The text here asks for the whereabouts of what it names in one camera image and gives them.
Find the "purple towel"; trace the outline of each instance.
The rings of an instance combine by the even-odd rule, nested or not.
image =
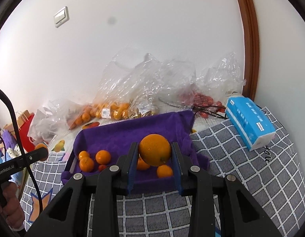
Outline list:
[[[73,152],[77,157],[80,151],[86,150],[95,161],[95,155],[99,150],[107,150],[111,153],[111,166],[117,162],[119,156],[127,154],[132,142],[140,142],[149,134],[160,134],[170,143],[177,142],[182,154],[190,156],[194,165],[208,169],[209,160],[207,157],[196,156],[190,138],[191,129],[194,123],[192,111],[170,112],[166,114],[150,116],[139,119],[132,119],[109,125],[82,130],[76,137]],[[98,164],[95,161],[94,170],[84,175],[98,173]],[[132,193],[147,193],[157,191],[175,190],[174,178],[157,178],[157,167],[150,167],[146,171],[137,171]],[[76,164],[73,174],[81,172],[79,163]],[[68,171],[61,175],[63,184],[72,176]]]
[[[15,146],[18,144],[16,142],[16,139],[11,135],[11,133],[8,130],[4,130],[2,134],[2,139],[4,140],[4,144],[6,145],[6,148],[11,148],[14,150]]]

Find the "tangerine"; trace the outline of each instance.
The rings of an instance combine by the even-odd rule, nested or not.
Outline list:
[[[100,150],[98,153],[95,155],[95,160],[97,163],[100,165],[106,165],[109,164],[111,161],[111,154],[106,151],[106,150]]]
[[[142,160],[141,157],[139,157],[137,162],[137,170],[144,171],[148,168],[150,168],[150,165],[148,165],[145,161]]]
[[[119,107],[117,106],[117,104],[116,103],[112,103],[111,104],[111,110],[113,110],[113,111],[115,111],[115,110],[117,110]]]
[[[81,118],[82,118],[83,122],[86,123],[86,122],[89,122],[89,121],[90,121],[91,116],[90,116],[89,113],[85,112],[85,113],[82,114]]]
[[[128,110],[124,110],[122,113],[122,118],[123,119],[128,119]]]
[[[167,165],[162,165],[157,168],[158,178],[173,176],[172,168]]]
[[[79,162],[80,169],[83,172],[91,172],[94,168],[94,162],[89,157],[84,157]]]
[[[91,111],[91,110],[92,110],[92,107],[88,106],[88,107],[86,107],[83,111],[84,111],[85,113],[90,114],[90,111]]]
[[[113,112],[113,118],[116,120],[121,120],[122,119],[122,113],[123,111],[121,109],[117,109]]]
[[[74,123],[79,126],[83,123],[83,119],[81,116],[77,117],[76,120],[74,121]]]
[[[129,103],[121,103],[121,104],[120,104],[120,108],[121,108],[122,110],[127,110],[129,106],[130,106]]]
[[[35,146],[35,150],[37,150],[37,149],[39,149],[39,148],[41,148],[41,147],[44,147],[44,148],[47,149],[47,145],[46,145],[46,144],[44,144],[44,143],[39,143],[38,145]]]
[[[92,109],[91,111],[90,111],[90,116],[92,117],[92,118],[95,118],[95,113],[97,112],[97,109]]]
[[[85,157],[89,158],[90,154],[87,151],[81,151],[78,156],[79,160],[81,160],[82,158],[85,158]]]
[[[101,111],[102,111],[102,110],[97,110],[97,112],[95,113],[95,116],[96,116],[98,119],[101,119],[101,118],[102,118]]]
[[[41,147],[44,147],[44,148],[46,148],[48,150],[47,145],[44,144],[44,143],[39,143],[38,145],[36,145],[35,146],[35,150],[37,150],[37,149],[39,149]],[[43,158],[43,159],[39,160],[39,161],[45,161],[45,160],[47,160],[47,158],[48,158],[48,156],[46,158]]]
[[[139,155],[151,166],[161,166],[171,157],[171,147],[166,138],[159,134],[150,134],[139,143]]]

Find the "white wall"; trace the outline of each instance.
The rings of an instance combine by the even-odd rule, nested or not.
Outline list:
[[[55,28],[63,6],[70,20]],[[234,50],[243,66],[237,0],[23,0],[0,31],[0,88],[16,110],[91,101],[104,66],[127,45],[198,69]],[[0,124],[9,121],[0,103]]]
[[[254,3],[261,52],[255,102],[287,129],[305,175],[305,22],[287,0]]]

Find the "human hand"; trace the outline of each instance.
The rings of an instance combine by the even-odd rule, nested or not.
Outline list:
[[[24,211],[16,197],[17,189],[16,184],[10,182],[2,192],[7,200],[7,205],[4,208],[0,205],[0,214],[6,218],[7,224],[14,229],[20,228],[25,220]]]

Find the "light switch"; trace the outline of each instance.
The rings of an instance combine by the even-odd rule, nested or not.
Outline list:
[[[57,24],[59,21],[63,20],[65,17],[66,17],[65,10],[62,10],[61,12],[57,13],[54,18],[55,24]]]
[[[59,27],[69,20],[68,8],[67,6],[63,7],[54,15],[55,27]]]

